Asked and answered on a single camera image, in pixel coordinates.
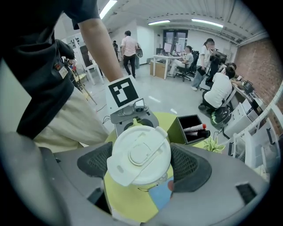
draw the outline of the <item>black office chair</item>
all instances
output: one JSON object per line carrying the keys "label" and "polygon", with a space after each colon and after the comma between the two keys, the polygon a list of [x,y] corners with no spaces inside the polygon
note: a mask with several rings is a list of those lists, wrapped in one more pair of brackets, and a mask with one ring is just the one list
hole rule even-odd
{"label": "black office chair", "polygon": [[186,63],[183,63],[185,65],[185,67],[177,67],[177,69],[179,70],[180,73],[176,73],[173,78],[175,77],[182,77],[183,78],[183,82],[185,81],[185,78],[187,78],[188,80],[191,81],[191,78],[188,77],[188,74],[191,71],[191,67],[187,67]]}
{"label": "black office chair", "polygon": [[173,76],[174,78],[177,77],[182,77],[183,78],[183,82],[185,81],[185,78],[187,78],[188,80],[191,81],[190,77],[194,77],[195,76],[195,72],[196,72],[196,63],[198,62],[199,59],[199,51],[193,51],[191,52],[193,54],[194,60],[191,64],[191,66],[189,68],[187,68],[187,64],[185,64],[185,68],[183,67],[177,67],[177,69],[181,72],[181,73],[176,73],[175,76]]}

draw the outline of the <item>yellow table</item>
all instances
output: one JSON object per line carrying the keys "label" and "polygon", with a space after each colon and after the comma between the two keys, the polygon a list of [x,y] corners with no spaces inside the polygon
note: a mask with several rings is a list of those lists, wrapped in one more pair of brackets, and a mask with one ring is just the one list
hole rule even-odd
{"label": "yellow table", "polygon": [[[176,115],[154,112],[154,115],[158,118],[159,126],[165,131],[168,131]],[[112,141],[115,143],[117,137],[115,130],[110,133],[106,142]],[[200,142],[194,145],[195,147],[203,148],[204,143]],[[168,178],[173,176],[173,169],[170,165],[168,171]],[[138,189],[136,185],[130,185],[123,187],[116,183],[108,172],[104,177],[105,191],[109,204],[122,216],[128,219],[132,219],[137,222],[147,222],[158,213],[158,209],[149,196],[148,192],[144,192]]]}

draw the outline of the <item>sticker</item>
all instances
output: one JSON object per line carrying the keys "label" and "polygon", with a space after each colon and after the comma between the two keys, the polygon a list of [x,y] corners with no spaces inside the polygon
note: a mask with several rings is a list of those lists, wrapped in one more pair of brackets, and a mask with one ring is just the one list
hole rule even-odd
{"label": "sticker", "polygon": [[59,71],[60,70],[60,68],[61,68],[61,66],[60,66],[60,64],[54,64],[54,68],[57,70],[57,71]]}
{"label": "sticker", "polygon": [[109,89],[118,107],[138,98],[138,94],[130,78],[109,85]]}
{"label": "sticker", "polygon": [[62,67],[59,71],[62,78],[65,78],[65,76],[68,74],[68,70],[65,67]]}

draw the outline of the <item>bag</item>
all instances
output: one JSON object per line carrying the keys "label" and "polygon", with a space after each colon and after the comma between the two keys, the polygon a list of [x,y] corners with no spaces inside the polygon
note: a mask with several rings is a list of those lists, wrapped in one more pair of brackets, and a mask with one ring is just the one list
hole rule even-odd
{"label": "bag", "polygon": [[138,44],[138,49],[136,49],[136,55],[138,58],[142,58],[143,56],[143,52],[139,44]]}
{"label": "bag", "polygon": [[206,74],[205,70],[203,70],[202,67],[199,67],[197,71],[200,73],[201,76],[204,76]]}

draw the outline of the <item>small plant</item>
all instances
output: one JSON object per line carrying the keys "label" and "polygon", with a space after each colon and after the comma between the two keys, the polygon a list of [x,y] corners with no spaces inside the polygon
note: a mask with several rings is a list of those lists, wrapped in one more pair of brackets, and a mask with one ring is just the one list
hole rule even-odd
{"label": "small plant", "polygon": [[218,152],[221,153],[222,150],[225,148],[225,145],[218,145],[218,137],[216,137],[216,140],[214,141],[211,136],[204,141],[204,149],[208,151]]}

